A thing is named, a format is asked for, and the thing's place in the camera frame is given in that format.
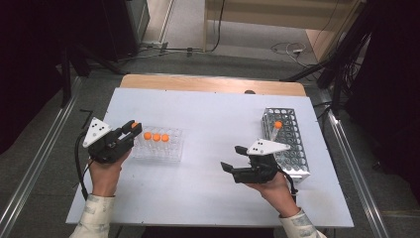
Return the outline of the aluminium floor rail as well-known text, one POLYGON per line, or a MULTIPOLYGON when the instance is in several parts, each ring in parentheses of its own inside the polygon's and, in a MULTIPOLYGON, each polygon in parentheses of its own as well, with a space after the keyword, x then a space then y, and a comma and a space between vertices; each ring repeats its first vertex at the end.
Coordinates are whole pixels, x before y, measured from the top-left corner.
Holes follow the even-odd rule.
POLYGON ((342 151, 344 161, 358 193, 364 214, 367 218, 368 224, 370 225, 374 238, 389 238, 386 225, 383 222, 380 211, 370 192, 365 176, 358 165, 357 159, 345 133, 342 121, 335 116, 332 110, 327 113, 327 116, 335 134, 335 138, 342 151))
POLYGON ((75 78, 71 86, 73 94, 70 96, 68 102, 59 109, 29 168, 16 190, 12 193, 11 199, 8 201, 5 211, 2 213, 0 218, 0 238, 8 238, 11 233, 17 218, 19 217, 50 156, 55 142, 57 141, 57 138, 60 135, 69 114, 71 113, 84 81, 85 79, 83 77, 77 76, 75 78))

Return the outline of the person's left hand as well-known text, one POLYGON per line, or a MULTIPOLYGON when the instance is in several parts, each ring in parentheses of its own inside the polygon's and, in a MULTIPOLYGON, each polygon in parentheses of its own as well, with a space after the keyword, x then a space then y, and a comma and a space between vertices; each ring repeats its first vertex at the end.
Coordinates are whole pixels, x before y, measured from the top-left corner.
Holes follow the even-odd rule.
POLYGON ((92 181, 91 193, 96 196, 112 197, 117 190, 120 172, 124 162, 129 158, 128 151, 113 164, 100 164, 90 160, 89 172, 92 181))

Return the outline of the dark cabinet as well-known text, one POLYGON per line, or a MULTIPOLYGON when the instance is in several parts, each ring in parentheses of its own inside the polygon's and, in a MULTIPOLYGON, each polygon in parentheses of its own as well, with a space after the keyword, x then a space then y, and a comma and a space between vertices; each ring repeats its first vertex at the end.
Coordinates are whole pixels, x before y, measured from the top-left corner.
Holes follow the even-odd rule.
POLYGON ((82 0, 81 44, 105 60, 136 55, 150 21, 147 0, 82 0))

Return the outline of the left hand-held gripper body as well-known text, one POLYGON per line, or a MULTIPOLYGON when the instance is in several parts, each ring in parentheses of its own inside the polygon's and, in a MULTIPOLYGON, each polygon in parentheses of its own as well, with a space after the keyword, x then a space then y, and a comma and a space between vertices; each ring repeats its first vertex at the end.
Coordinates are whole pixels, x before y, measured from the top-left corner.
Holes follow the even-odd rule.
POLYGON ((107 123, 93 117, 82 143, 88 149, 90 158, 100 164, 113 164, 125 153, 131 151, 122 144, 125 134, 117 133, 107 123))

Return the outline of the dark curtain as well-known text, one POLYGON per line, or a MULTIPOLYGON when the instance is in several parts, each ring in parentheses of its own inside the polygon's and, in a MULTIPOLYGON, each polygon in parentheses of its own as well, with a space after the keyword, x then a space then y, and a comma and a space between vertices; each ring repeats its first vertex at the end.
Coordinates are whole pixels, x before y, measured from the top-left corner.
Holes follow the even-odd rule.
POLYGON ((368 2, 371 36, 346 111, 420 202, 420 0, 368 2))
POLYGON ((0 0, 0 155, 62 89, 60 52, 81 45, 82 0, 0 0))

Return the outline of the person's right hand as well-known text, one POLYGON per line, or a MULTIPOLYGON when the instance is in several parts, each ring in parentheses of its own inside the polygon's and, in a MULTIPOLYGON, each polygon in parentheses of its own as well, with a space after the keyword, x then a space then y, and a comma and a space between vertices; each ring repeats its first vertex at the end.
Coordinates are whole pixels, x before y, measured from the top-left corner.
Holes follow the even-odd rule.
POLYGON ((267 183, 248 183, 248 187, 257 190, 282 217, 291 217, 300 211, 289 191, 286 178, 281 173, 277 173, 267 183))

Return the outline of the white board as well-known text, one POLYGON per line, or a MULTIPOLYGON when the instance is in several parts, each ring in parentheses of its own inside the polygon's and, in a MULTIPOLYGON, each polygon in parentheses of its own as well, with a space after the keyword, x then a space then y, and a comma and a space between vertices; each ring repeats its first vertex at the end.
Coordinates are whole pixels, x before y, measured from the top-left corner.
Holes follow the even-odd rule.
POLYGON ((344 199, 312 104, 307 97, 245 93, 118 88, 105 122, 183 132, 177 163, 128 159, 116 192, 112 220, 127 225, 274 227, 276 211, 255 190, 234 182, 221 165, 244 167, 236 146, 249 147, 263 134, 268 107, 296 113, 310 176, 297 187, 297 203, 318 227, 350 227, 344 199))

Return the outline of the clear plastic tube rack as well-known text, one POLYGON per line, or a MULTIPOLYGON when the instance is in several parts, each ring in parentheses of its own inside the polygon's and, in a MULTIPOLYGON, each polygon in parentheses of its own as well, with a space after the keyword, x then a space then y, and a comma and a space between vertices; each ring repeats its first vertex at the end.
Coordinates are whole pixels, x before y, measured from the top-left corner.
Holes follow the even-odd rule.
POLYGON ((181 161, 183 151, 183 131, 178 128, 167 127, 154 127, 146 126, 143 132, 136 137, 134 141, 134 148, 132 149, 131 156, 137 160, 154 161, 154 162, 173 162, 178 163, 181 161), (152 133, 152 148, 148 149, 144 143, 144 133, 152 133), (160 133, 169 136, 169 147, 165 152, 162 148, 156 151, 153 147, 153 134, 160 133))

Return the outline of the wooden table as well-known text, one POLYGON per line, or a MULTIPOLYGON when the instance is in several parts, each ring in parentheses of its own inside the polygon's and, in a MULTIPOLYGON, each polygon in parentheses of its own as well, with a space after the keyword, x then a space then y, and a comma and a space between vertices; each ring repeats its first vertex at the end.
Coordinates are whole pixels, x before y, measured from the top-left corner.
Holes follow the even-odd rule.
POLYGON ((264 81, 234 77, 127 74, 120 86, 123 88, 145 88, 179 91, 206 91, 245 93, 252 91, 261 95, 305 96, 302 84, 298 82, 264 81))

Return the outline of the grey power strip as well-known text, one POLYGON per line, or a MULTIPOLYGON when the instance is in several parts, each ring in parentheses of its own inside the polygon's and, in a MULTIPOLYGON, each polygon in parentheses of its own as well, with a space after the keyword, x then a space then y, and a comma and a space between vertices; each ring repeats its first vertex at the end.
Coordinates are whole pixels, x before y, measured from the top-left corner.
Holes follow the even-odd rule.
POLYGON ((165 50, 168 46, 168 42, 142 42, 140 44, 141 49, 154 49, 154 50, 165 50))

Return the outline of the black metal stand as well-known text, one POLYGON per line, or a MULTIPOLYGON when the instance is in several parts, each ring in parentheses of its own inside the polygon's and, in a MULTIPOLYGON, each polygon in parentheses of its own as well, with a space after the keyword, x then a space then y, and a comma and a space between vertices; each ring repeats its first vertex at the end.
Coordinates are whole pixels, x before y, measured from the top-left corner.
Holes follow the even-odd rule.
POLYGON ((93 51, 83 45, 68 45, 62 48, 60 52, 61 62, 61 78, 62 78, 62 102, 61 106, 64 107, 72 96, 72 89, 70 85, 70 67, 73 66, 75 72, 79 76, 88 77, 91 68, 87 62, 88 59, 94 60, 113 73, 119 75, 129 74, 128 71, 122 70, 110 62, 106 61, 93 51))

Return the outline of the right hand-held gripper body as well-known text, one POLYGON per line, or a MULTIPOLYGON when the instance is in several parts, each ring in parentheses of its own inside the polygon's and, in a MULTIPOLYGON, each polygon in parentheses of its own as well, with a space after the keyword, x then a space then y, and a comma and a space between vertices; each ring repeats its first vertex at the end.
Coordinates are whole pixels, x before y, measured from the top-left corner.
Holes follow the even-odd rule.
POLYGON ((280 170, 274 154, 290 149, 289 145, 257 139, 248 149, 250 159, 249 168, 238 168, 239 172, 233 175, 236 183, 266 183, 273 180, 280 170))

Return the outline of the metal tube rack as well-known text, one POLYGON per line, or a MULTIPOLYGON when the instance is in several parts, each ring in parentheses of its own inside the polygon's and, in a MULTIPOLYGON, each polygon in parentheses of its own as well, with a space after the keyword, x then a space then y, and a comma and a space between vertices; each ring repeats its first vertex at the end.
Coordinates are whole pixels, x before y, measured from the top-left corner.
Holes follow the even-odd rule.
POLYGON ((262 134, 266 140, 270 140, 275 121, 281 121, 282 128, 274 141, 290 146, 289 150, 275 153, 275 160, 295 183, 301 183, 310 176, 310 170, 295 111, 292 108, 266 108, 262 115, 262 134))

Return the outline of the light wooden furniture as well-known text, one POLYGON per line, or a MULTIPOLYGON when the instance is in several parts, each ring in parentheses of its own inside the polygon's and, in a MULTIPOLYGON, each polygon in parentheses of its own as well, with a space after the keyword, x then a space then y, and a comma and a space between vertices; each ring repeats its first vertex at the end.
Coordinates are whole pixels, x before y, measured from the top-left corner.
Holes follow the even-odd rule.
POLYGON ((305 29, 317 60, 325 60, 348 32, 367 0, 205 0, 203 48, 208 21, 305 29))

